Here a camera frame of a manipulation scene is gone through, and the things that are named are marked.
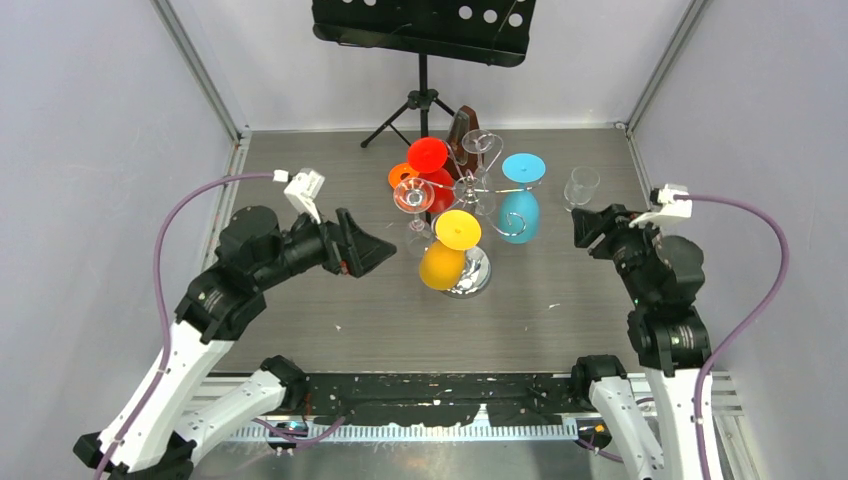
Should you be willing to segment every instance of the music stand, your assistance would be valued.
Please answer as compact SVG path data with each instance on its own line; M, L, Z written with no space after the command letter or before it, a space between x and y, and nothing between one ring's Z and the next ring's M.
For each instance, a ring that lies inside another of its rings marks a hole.
M365 148L386 128L407 145L392 124L407 110L420 110L421 136L429 133L435 103L454 111L427 84L427 56L515 67L524 61L536 0L313 0L312 31L343 46L388 48L418 54L418 90L360 146Z

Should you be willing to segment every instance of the chrome base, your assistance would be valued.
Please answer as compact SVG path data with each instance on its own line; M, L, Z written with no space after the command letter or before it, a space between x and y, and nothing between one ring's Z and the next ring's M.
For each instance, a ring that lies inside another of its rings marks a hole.
M492 264L489 256L480 247L472 247L465 252L465 270L459 282L443 293L453 298L471 298L482 292L492 278Z

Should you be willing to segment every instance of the clear wine glass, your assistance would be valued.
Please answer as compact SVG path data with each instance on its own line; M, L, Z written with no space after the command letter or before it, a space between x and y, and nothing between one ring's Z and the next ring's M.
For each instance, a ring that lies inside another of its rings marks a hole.
M421 218L436 198L433 186L420 178L406 178L398 183L394 191L395 205L402 211L412 214L407 224L404 240L409 253L423 257L433 243L435 235L430 225Z

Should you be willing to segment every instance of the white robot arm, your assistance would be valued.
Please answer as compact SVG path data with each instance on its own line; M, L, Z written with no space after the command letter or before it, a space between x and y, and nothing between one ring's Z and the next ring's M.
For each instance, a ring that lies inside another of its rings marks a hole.
M694 392L700 367L709 357L704 324L692 307L703 285L703 253L692 242L662 236L659 227L692 215L691 200L676 200L685 187L665 185L651 194L659 208L630 212L611 205L602 212L575 209L574 243L590 255L612 260L624 281L634 310L628 336L639 355L656 403L660 446L636 406L630 382L617 358L578 359L572 369L574 399L590 404L607 423L628 475L637 480L702 480L695 435ZM703 416L712 425L710 388L704 384ZM715 431L705 428L706 454L714 479L721 478Z
M278 356L266 359L248 381L212 405L185 414L200 383L265 309L265 290L318 265L358 278L397 251L362 231L345 209L336 210L338 224L325 221L314 203L324 177L314 170L301 170L292 179L283 171L273 176L290 181L285 195L300 214L297 220L281 231L268 207L246 207L233 215L215 250L218 261L189 284L176 309L168 367L157 387L148 393L164 349L118 417L74 446L90 468L111 449L110 478L188 478L197 461L251 418L281 407L294 409L306 394L305 374ZM142 401L144 408L118 438Z

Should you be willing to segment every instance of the gray floor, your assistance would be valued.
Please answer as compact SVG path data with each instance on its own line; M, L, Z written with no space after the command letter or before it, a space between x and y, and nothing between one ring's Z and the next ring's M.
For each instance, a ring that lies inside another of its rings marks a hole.
M636 358L626 335L630 303L609 262L573 246L562 190L571 169L601 174L590 208L610 203L644 206L636 171L619 130L496 132L506 154L531 152L548 173L536 190L542 207L537 238L511 245L484 224L480 246L493 262L488 289L455 300L425 287L418 259L403 245L408 215L392 201L388 170L405 160L405 145L385 133L361 149L362 133L258 133L245 171L311 167L327 181L318 198L325 215L346 207L369 233L398 245L398 254L354 280L313 269L266 294L268 309L218 365L253 371L281 354L308 372L564 371L580 355L618 355L628 369ZM499 168L499 186L510 185ZM236 208L274 208L288 227L294 210L271 182L245 182Z

